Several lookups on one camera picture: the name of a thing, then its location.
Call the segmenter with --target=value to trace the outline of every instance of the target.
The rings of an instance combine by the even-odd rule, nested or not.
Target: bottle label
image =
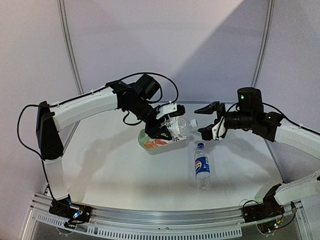
[[[210,173],[209,161],[206,156],[198,157],[195,160],[195,174],[197,175],[198,173],[201,173],[201,172]]]

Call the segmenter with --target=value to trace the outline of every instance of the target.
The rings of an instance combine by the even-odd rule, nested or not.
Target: plastic bottle
[[[192,119],[191,121],[188,121],[182,116],[170,117],[163,124],[170,131],[172,140],[151,138],[145,133],[145,130],[142,129],[138,136],[138,142],[140,146],[149,151],[185,140],[190,136],[192,129],[198,126],[197,120]]]
[[[208,190],[211,187],[209,161],[204,148],[204,144],[200,142],[194,153],[195,183],[200,190]]]

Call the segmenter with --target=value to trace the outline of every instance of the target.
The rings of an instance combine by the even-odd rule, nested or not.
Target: table surface
[[[199,127],[213,115],[194,114],[205,104],[184,104],[187,119]],[[250,131],[228,130],[221,141],[205,141],[209,152],[211,189],[195,186],[194,152],[201,141],[189,139],[154,152],[138,143],[144,124],[127,126],[121,110],[82,120],[63,156],[68,191],[74,202],[147,211],[189,211],[241,206],[258,199],[282,179],[265,141]],[[127,122],[135,122],[131,114]]]

